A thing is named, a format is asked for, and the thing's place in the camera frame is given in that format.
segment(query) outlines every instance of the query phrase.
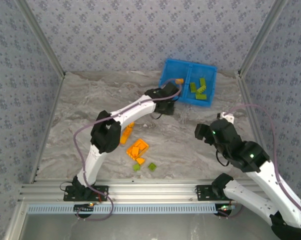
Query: wall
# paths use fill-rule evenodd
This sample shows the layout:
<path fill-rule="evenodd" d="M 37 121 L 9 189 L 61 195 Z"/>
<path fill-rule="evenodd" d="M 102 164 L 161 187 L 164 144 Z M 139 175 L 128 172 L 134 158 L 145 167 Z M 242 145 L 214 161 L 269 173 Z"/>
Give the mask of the wall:
<path fill-rule="evenodd" d="M 238 69 L 274 0 L 28 0 L 65 71 Z"/>
<path fill-rule="evenodd" d="M 0 239 L 32 166 L 59 79 L 13 0 L 0 0 Z"/>
<path fill-rule="evenodd" d="M 253 102 L 276 126 L 279 171 L 301 197 L 301 0 L 285 6 L 245 79 Z M 256 113 L 271 153 L 269 120 Z"/>

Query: gray marble floor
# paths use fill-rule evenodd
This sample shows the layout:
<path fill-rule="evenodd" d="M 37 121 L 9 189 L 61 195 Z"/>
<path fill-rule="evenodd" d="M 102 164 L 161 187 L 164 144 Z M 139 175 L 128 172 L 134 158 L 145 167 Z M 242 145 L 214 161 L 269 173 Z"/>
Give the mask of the gray marble floor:
<path fill-rule="evenodd" d="M 68 72 L 59 96 L 57 108 L 39 166 L 38 179 L 72 178 L 81 169 L 79 155 L 74 147 L 74 132 L 95 121 L 100 111 L 121 109 L 137 100 L 146 90 L 158 85 L 161 72 Z M 172 116 L 163 115 L 154 120 L 146 115 L 135 122 L 132 135 L 104 161 L 97 177 L 116 178 L 180 178 L 214 179 L 221 173 L 241 178 L 238 169 L 221 166 L 215 158 L 215 148 L 195 139 L 197 123 L 210 124 L 221 111 L 241 104 L 237 80 L 231 74 L 218 73 L 212 106 L 198 107 L 176 102 Z M 235 114 L 235 127 L 243 140 L 252 140 L 253 134 L 245 110 Z M 90 131 L 77 136 L 86 157 L 90 148 Z M 143 155 L 146 159 L 140 171 L 133 171 L 136 163 L 127 154 L 127 148 L 142 138 L 149 144 Z M 151 172 L 147 166 L 155 163 Z"/>

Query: purple cable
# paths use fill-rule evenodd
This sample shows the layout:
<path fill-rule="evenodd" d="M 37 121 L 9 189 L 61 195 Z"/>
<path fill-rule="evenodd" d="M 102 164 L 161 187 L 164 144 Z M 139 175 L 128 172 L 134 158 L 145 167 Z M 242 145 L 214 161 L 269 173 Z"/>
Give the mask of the purple cable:
<path fill-rule="evenodd" d="M 168 79 L 163 85 L 166 85 L 168 82 L 171 82 L 171 81 L 174 81 L 174 80 L 175 80 L 175 78 Z M 95 124 L 99 124 L 99 123 L 101 123 L 101 122 L 108 121 L 108 120 L 111 120 L 111 119 L 113 119 L 113 118 L 116 118 L 116 117 L 118 117 L 118 115 L 124 114 L 124 113 L 126 113 L 127 111 L 129 111 L 129 110 L 135 108 L 136 106 L 138 106 L 138 105 L 140 105 L 140 104 L 147 103 L 147 102 L 164 101 L 164 100 L 172 99 L 172 98 L 178 96 L 178 95 L 181 93 L 181 91 L 182 91 L 182 85 L 179 84 L 178 92 L 176 92 L 175 94 L 173 94 L 173 95 L 171 95 L 171 96 L 160 97 L 160 98 L 150 98 L 150 99 L 142 100 L 142 101 L 137 102 L 136 104 L 134 104 L 134 105 L 132 105 L 132 106 L 130 106 L 130 107 L 124 109 L 123 111 L 121 111 L 121 112 L 119 112 L 119 113 L 117 113 L 117 114 L 115 114 L 115 115 L 112 115 L 112 116 L 109 116 L 109 117 L 105 117 L 105 118 L 103 118 L 103 119 L 99 119 L 99 120 L 97 120 L 97 121 L 91 122 L 91 123 L 89 123 L 89 124 L 87 124 L 87 125 L 81 127 L 80 129 L 78 129 L 78 130 L 74 133 L 72 139 L 73 139 L 73 141 L 74 141 L 75 148 L 76 148 L 76 150 L 78 151 L 78 154 L 79 154 L 80 159 L 81 159 L 82 171 L 83 171 L 83 178 L 84 178 L 85 184 L 87 185 L 87 187 L 88 187 L 90 190 L 92 190 L 93 192 L 98 193 L 98 194 L 100 194 L 100 195 L 106 197 L 106 198 L 110 201 L 110 203 L 111 203 L 111 210 L 110 210 L 110 212 L 109 212 L 106 216 L 101 217 L 101 218 L 84 218 L 85 220 L 87 220 L 87 221 L 103 221 L 103 220 L 108 219 L 108 218 L 112 215 L 112 213 L 113 213 L 113 210 L 114 210 L 114 203 L 113 203 L 113 200 L 112 200 L 107 194 L 105 194 L 105 193 L 103 193 L 103 192 L 101 192 L 101 191 L 98 191 L 98 190 L 94 189 L 94 188 L 91 187 L 90 184 L 88 183 L 87 178 L 86 178 L 85 159 L 84 159 L 84 156 L 83 156 L 83 154 L 82 154 L 82 152 L 81 152 L 81 150 L 80 150 L 80 148 L 79 148 L 79 146 L 78 146 L 78 144 L 77 144 L 76 136 L 77 136 L 81 131 L 83 131 L 84 129 L 87 129 L 87 128 L 89 128 L 89 127 L 92 127 L 92 126 L 94 126 Z M 81 218 L 81 217 L 79 216 L 79 212 L 80 212 L 80 209 L 78 209 L 78 211 L 77 211 L 77 213 L 76 213 L 76 216 L 77 216 L 78 218 Z"/>
<path fill-rule="evenodd" d="M 280 179 L 280 174 L 279 174 L 279 168 L 278 168 L 278 162 L 277 162 L 277 155 L 276 155 L 276 139 L 275 139 L 275 127 L 272 121 L 271 116 L 269 115 L 269 113 L 261 106 L 257 105 L 257 104 L 243 104 L 243 105 L 239 105 L 239 106 L 235 106 L 232 109 L 230 109 L 227 113 L 225 113 L 225 115 L 230 114 L 238 109 L 242 109 L 245 107 L 255 107 L 258 109 L 263 110 L 267 117 L 269 118 L 270 121 L 270 126 L 271 126 L 271 131 L 272 131 L 272 140 L 273 140 L 273 154 L 274 154 L 274 159 L 273 159 L 273 164 L 274 164 L 274 170 L 275 170 L 275 177 L 276 180 L 279 184 L 279 187 L 281 188 L 281 190 L 283 191 L 283 193 L 286 195 L 286 197 L 301 211 L 301 206 L 291 197 L 291 195 L 287 192 L 287 190 L 285 189 L 284 185 L 281 182 Z"/>

